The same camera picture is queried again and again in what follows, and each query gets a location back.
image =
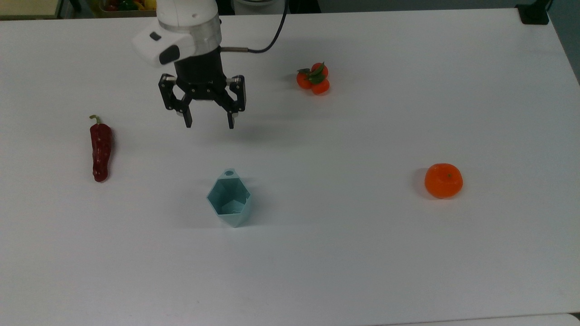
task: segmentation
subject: vegetables in background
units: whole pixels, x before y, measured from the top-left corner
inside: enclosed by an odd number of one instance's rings
[[[108,0],[104,8],[108,12],[156,9],[157,0]]]

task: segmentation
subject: green leaf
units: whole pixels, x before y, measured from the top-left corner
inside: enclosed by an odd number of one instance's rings
[[[314,76],[309,76],[309,77],[308,77],[308,80],[309,80],[309,81],[310,81],[312,84],[320,84],[320,83],[322,83],[322,81],[323,81],[323,80],[325,80],[325,79],[326,79],[326,76],[325,76],[325,75],[322,75],[322,74],[317,74],[317,75],[314,75]]]
[[[318,68],[316,68],[316,70],[311,72],[310,75],[314,76],[314,75],[321,74],[323,70],[324,70],[324,62],[320,66],[318,66]]]

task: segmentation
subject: light blue cup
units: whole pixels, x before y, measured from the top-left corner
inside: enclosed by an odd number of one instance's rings
[[[232,227],[240,226],[250,217],[252,195],[234,169],[226,169],[217,179],[208,201],[216,214]]]

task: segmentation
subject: white tabletop surface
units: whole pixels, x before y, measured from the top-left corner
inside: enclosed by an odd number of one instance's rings
[[[580,321],[570,314],[486,318],[475,320],[436,321],[410,324],[412,326],[579,326]]]
[[[279,16],[222,17],[223,46]],[[0,320],[355,326],[580,311],[580,88],[515,9],[289,16],[215,103],[166,111],[130,40],[150,19],[0,21]],[[63,30],[74,31],[63,33]],[[331,90],[295,71],[317,61]],[[115,132],[92,177],[89,115]],[[438,162],[465,186],[434,200]],[[232,229],[205,196],[253,195]]]

